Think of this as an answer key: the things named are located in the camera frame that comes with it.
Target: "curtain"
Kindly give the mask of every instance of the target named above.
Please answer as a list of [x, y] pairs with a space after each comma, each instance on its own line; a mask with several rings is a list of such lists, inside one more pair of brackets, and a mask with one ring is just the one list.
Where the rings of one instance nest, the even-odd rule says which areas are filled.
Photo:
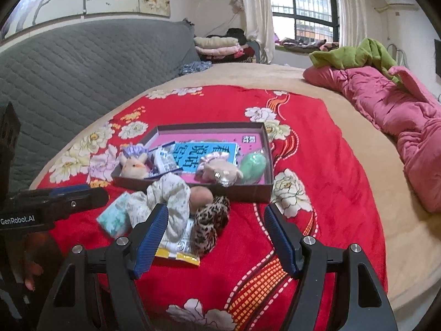
[[271, 0], [233, 0], [233, 5], [245, 12], [246, 38], [256, 41], [261, 49], [261, 63], [270, 63], [274, 57], [274, 27]]
[[339, 0], [340, 46], [358, 47], [367, 37], [365, 0]]

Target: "window frame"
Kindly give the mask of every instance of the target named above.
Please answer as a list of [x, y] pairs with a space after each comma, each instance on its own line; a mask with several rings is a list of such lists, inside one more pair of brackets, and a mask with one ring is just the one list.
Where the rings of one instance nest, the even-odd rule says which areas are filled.
[[333, 40], [339, 41], [339, 39], [340, 39], [340, 24], [338, 21], [339, 19], [338, 19], [338, 11], [337, 11], [337, 9], [338, 9], [337, 0], [331, 0], [331, 19], [332, 19], [332, 22], [320, 20], [320, 19], [314, 18], [314, 17], [298, 15], [297, 14], [297, 5], [295, 3], [295, 0], [292, 0], [292, 2], [293, 2], [293, 10], [294, 10], [293, 14], [272, 12], [273, 16], [293, 18], [294, 19], [294, 29], [295, 29], [294, 34], [295, 35], [297, 35], [297, 20], [314, 22], [314, 23], [318, 23], [321, 25], [332, 27]]

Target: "metal screw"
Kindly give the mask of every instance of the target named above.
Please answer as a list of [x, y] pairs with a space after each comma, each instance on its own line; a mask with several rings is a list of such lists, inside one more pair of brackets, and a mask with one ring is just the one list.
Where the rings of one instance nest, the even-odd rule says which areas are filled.
[[81, 253], [81, 252], [82, 252], [82, 246], [81, 246], [81, 245], [75, 245], [75, 246], [72, 248], [72, 252], [73, 252], [74, 254], [79, 254], [79, 253]]
[[352, 244], [352, 245], [351, 245], [351, 250], [352, 250], [353, 252], [361, 252], [361, 246], [358, 245], [358, 244]]
[[129, 238], [127, 238], [125, 236], [122, 236], [122, 237], [116, 239], [116, 243], [118, 245], [126, 245], [128, 242], [129, 242]]
[[305, 244], [308, 244], [308, 245], [314, 245], [315, 244], [315, 238], [313, 238], [312, 236], [305, 236], [303, 238], [303, 242]]

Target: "leopard print scrunchie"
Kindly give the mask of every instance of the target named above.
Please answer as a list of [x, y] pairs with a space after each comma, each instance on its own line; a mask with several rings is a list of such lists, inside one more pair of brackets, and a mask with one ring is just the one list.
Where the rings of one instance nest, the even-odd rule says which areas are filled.
[[216, 245], [217, 236], [227, 226], [230, 201], [227, 197], [214, 197], [213, 203], [200, 208], [195, 215], [193, 249], [198, 256], [207, 255]]

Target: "gray quilted headboard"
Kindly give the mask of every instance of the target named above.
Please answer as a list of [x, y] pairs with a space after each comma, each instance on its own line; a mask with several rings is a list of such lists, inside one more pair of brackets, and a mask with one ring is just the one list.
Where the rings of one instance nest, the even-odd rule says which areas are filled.
[[43, 32], [0, 53], [0, 94], [21, 121], [10, 191], [92, 122], [199, 61], [185, 21], [115, 19]]

